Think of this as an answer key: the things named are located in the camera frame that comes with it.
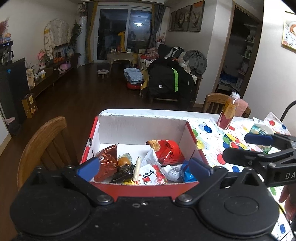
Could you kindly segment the person right hand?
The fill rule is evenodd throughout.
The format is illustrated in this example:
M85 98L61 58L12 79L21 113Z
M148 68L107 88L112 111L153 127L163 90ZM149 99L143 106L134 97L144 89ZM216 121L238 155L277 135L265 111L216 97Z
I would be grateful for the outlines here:
M280 203L285 203L286 218L288 221L292 221L295 218L295 184L284 186Z

